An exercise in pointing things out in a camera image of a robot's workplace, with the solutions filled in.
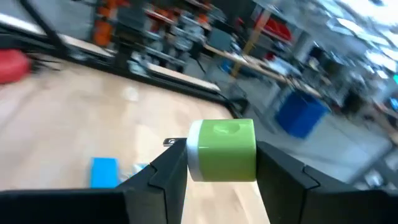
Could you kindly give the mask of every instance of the green and white object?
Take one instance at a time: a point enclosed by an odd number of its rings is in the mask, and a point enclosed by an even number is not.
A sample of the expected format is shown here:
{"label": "green and white object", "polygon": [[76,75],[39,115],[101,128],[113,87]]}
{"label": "green and white object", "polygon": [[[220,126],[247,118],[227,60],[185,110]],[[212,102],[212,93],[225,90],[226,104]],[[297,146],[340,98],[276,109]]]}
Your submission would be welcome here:
{"label": "green and white object", "polygon": [[254,181],[256,136],[253,120],[195,121],[187,138],[187,154],[194,181]]}

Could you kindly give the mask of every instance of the light wood surface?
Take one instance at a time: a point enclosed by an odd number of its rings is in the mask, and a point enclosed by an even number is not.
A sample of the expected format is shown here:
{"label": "light wood surface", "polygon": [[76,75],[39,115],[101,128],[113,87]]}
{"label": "light wood surface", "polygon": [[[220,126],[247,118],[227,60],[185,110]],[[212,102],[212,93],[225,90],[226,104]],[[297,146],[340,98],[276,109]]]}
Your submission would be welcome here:
{"label": "light wood surface", "polygon": [[[197,119],[229,119],[221,105],[62,62],[0,87],[0,189],[88,186],[92,157],[122,173],[164,152]],[[182,223],[269,223],[255,182],[188,176]]]}
{"label": "light wood surface", "polygon": [[[22,21],[20,19],[15,18],[15,17],[8,16],[8,15],[1,14],[1,13],[0,13],[0,23],[7,24],[7,25],[10,25],[10,26],[14,26],[14,27],[18,27],[20,29],[25,29],[25,30],[28,30],[28,31],[33,32],[35,34],[44,34],[44,32],[40,29],[40,27],[38,27],[35,24],[32,24],[30,22],[26,22],[26,21]],[[77,46],[77,47],[80,47],[80,48],[83,48],[83,49],[86,49],[86,50],[90,50],[92,52],[97,52],[97,53],[103,54],[105,56],[111,56],[111,54],[109,52],[103,50],[101,47],[98,47],[98,46],[96,46],[94,44],[87,43],[87,42],[85,42],[83,40],[79,40],[79,39],[76,39],[76,38],[73,38],[73,37],[70,37],[70,36],[67,36],[67,35],[63,35],[63,34],[59,34],[59,36],[66,43],[68,43],[70,45],[74,45],[74,46]],[[148,69],[156,71],[156,72],[163,73],[164,75],[169,75],[169,76],[174,77],[174,78],[179,78],[181,80],[185,80],[187,82],[191,82],[191,83],[203,86],[205,88],[209,88],[209,89],[216,90],[216,91],[221,91],[220,88],[217,85],[213,84],[213,83],[209,83],[209,82],[200,80],[198,78],[193,78],[191,76],[184,75],[182,73],[179,73],[179,72],[176,72],[176,71],[164,68],[164,67],[160,67],[160,66],[157,66],[157,65],[154,65],[154,64],[151,64],[151,63],[148,64]]]}
{"label": "light wood surface", "polygon": [[280,75],[280,74],[278,74],[276,72],[272,72],[271,68],[269,70],[261,68],[260,64],[263,64],[263,65],[266,65],[266,64],[264,62],[254,63],[254,62],[258,62],[259,61],[258,59],[254,59],[254,58],[252,58],[252,57],[250,57],[248,55],[244,55],[243,58],[245,58],[245,60],[240,60],[240,59],[237,59],[233,54],[231,54],[229,52],[220,51],[220,50],[215,49],[214,47],[211,47],[209,45],[205,45],[205,48],[207,50],[210,50],[210,51],[222,56],[222,57],[228,58],[228,59],[230,59],[230,60],[232,60],[234,62],[239,62],[241,65],[244,65],[246,67],[254,69],[254,70],[260,72],[261,74],[266,75],[267,77],[274,79],[277,82],[286,83],[288,85],[293,85],[295,88],[298,88],[299,90],[302,90],[302,91],[304,91],[306,93],[309,93],[309,94],[311,94],[311,95],[313,95],[313,96],[315,96],[317,98],[321,97],[321,94],[318,91],[316,91],[316,89],[310,87],[309,85],[306,85],[306,84],[305,85],[299,85],[299,82],[297,80],[287,79],[283,75]]}

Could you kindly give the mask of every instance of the concrete floor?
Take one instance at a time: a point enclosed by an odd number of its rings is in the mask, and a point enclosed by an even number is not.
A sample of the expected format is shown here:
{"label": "concrete floor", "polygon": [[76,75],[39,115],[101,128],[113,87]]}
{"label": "concrete floor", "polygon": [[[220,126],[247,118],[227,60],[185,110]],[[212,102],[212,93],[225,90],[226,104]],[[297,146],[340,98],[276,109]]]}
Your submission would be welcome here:
{"label": "concrete floor", "polygon": [[[32,0],[32,2],[59,32],[79,39],[88,37],[92,17],[88,6],[64,0]],[[0,12],[30,21],[14,0],[1,1]],[[210,58],[202,56],[200,62],[206,69]],[[197,78],[204,77],[194,60],[189,61],[185,73]],[[210,80],[217,82],[225,95],[230,94],[227,93],[229,79],[230,76],[218,68],[210,76]],[[252,104],[246,116],[254,120],[258,140],[269,142],[334,178],[349,180],[373,157],[389,148],[389,140],[383,134],[353,125],[331,114],[326,115],[317,124],[306,140],[293,138],[283,130],[272,134],[260,122],[261,117],[255,113],[256,110],[262,111],[262,99],[267,96],[269,86],[262,79],[242,76],[239,76],[237,83],[241,90],[234,90],[232,94],[241,95],[246,92]]]}

